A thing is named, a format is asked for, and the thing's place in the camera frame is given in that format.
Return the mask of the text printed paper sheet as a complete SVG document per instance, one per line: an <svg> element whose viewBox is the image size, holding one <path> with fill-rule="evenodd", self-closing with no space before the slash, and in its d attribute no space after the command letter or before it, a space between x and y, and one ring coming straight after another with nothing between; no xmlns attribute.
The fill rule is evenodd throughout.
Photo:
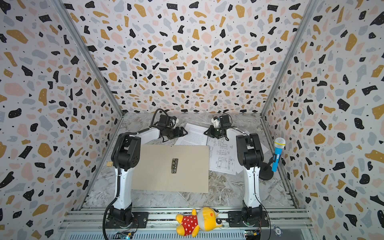
<svg viewBox="0 0 384 240"><path fill-rule="evenodd" d="M187 123L185 130L188 132L185 136L178 138L175 146L206 146L208 136L204 134L208 128Z"/></svg>

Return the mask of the technical drawing paper sheet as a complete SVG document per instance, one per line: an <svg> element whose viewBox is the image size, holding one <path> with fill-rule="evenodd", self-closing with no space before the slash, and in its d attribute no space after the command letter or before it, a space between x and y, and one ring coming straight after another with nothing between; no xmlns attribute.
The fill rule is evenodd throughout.
<svg viewBox="0 0 384 240"><path fill-rule="evenodd" d="M236 168L239 164L236 152L236 141L225 138L208 138L207 145L210 149L209 170L223 174L236 174Z"/></svg>

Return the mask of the beige manila folder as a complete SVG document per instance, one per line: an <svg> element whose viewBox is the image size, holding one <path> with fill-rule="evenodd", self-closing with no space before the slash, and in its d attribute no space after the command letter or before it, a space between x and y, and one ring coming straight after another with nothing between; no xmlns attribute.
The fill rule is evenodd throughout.
<svg viewBox="0 0 384 240"><path fill-rule="evenodd" d="M141 146L133 190L207 193L208 146Z"/></svg>

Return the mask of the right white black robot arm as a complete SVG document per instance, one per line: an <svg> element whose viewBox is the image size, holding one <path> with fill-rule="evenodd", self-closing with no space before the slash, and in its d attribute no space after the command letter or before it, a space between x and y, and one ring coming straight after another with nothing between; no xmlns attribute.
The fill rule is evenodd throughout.
<svg viewBox="0 0 384 240"><path fill-rule="evenodd" d="M248 134L232 126L232 117L223 114L211 119L211 125L204 135L211 139L225 139L227 142L235 141L235 160L243 168L245 192L243 208L247 211L262 211L263 205L260 200L259 175L264 162L263 147L259 135Z"/></svg>

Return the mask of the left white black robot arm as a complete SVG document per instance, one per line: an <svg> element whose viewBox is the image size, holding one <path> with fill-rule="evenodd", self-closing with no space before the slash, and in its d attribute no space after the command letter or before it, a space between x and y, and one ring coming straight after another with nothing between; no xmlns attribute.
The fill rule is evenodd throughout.
<svg viewBox="0 0 384 240"><path fill-rule="evenodd" d="M153 115L150 126L136 132L119 134L111 160L116 173L115 198L107 209L125 211L132 208L132 179L135 167L140 161L141 146L159 138L172 140L184 137L187 130L178 126L178 118L167 113L155 122Z"/></svg>

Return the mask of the silver folder clip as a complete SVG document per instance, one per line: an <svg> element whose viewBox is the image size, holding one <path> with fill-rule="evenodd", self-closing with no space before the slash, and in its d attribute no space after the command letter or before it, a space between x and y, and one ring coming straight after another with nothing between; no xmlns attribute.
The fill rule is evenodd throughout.
<svg viewBox="0 0 384 240"><path fill-rule="evenodd" d="M172 159L172 164L171 164L171 173L172 174L176 174L177 173L178 162L179 162L179 159L176 159L176 158Z"/></svg>

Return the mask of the blue toy microphone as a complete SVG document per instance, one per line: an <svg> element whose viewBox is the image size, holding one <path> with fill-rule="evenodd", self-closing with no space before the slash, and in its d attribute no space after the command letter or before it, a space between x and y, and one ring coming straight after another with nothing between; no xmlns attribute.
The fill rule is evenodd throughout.
<svg viewBox="0 0 384 240"><path fill-rule="evenodd" d="M272 171L276 172L278 169L279 160L281 158L283 149L286 146L286 140L281 137L276 138L274 141L274 146L275 146L275 152L274 152L273 163L272 163Z"/></svg>

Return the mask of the yellow plush toy red dress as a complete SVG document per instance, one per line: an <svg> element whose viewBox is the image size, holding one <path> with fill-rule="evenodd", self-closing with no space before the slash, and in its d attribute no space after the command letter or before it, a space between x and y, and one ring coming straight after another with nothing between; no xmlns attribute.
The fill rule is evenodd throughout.
<svg viewBox="0 0 384 240"><path fill-rule="evenodd" d="M209 207L203 207L199 211L192 210L190 215L178 214L176 221L179 223L176 228L180 236L196 237L200 230L209 232L223 226L223 222L218 218L219 211Z"/></svg>

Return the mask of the right circuit board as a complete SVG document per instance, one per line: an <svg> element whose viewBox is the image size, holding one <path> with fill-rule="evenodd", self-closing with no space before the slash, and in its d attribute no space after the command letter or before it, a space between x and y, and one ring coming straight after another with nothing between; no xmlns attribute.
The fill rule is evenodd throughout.
<svg viewBox="0 0 384 240"><path fill-rule="evenodd" d="M261 239L261 231L245 231L246 240L260 240Z"/></svg>

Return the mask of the left green circuit board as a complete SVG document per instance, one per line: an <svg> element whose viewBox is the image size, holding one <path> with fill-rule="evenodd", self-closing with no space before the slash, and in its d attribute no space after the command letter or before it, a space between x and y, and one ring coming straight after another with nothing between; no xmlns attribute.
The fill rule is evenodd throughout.
<svg viewBox="0 0 384 240"><path fill-rule="evenodd" d="M118 232L113 236L113 240L131 240L133 236L133 232Z"/></svg>

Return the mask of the round white blue badge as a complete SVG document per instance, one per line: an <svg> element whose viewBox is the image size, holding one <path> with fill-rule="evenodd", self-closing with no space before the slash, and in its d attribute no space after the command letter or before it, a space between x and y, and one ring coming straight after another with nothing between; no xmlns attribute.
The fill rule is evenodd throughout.
<svg viewBox="0 0 384 240"><path fill-rule="evenodd" d="M281 237L283 231L282 231L281 228L279 228L279 227L277 227L277 226L274 226L274 233L275 233L276 236Z"/></svg>

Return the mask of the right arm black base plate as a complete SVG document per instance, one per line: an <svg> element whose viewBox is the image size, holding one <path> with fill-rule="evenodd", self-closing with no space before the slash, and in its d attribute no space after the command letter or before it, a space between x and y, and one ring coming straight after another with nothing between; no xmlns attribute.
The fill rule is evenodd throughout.
<svg viewBox="0 0 384 240"><path fill-rule="evenodd" d="M262 214L257 214L252 217L248 217L247 220L242 215L241 211L230 211L228 212L228 223L231 228L259 228L269 227L270 222L265 211Z"/></svg>

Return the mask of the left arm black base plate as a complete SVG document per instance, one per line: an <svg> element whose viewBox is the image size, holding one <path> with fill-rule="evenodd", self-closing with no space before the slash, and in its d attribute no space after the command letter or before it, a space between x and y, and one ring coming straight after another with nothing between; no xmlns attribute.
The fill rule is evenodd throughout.
<svg viewBox="0 0 384 240"><path fill-rule="evenodd" d="M125 220L109 217L105 223L106 229L145 229L149 218L148 212L133 212Z"/></svg>

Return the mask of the aluminium rail frame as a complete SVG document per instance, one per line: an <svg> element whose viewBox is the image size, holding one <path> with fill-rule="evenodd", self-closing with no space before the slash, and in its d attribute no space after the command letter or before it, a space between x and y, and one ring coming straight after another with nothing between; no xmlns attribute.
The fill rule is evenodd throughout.
<svg viewBox="0 0 384 240"><path fill-rule="evenodd" d="M304 209L272 207L267 209L269 227L231 228L228 212L240 211L230 207L218 207L218 218L223 226L210 232L200 231L197 240L245 240L245 231L261 231L261 240L315 240L317 239L307 211ZM148 212L145 229L102 230L103 209L70 211L59 228L60 240L113 240L118 232L133 232L132 240L181 240L176 233L177 214L190 214L192 208L134 208L133 212ZM281 237L274 233L274 226L282 229Z"/></svg>

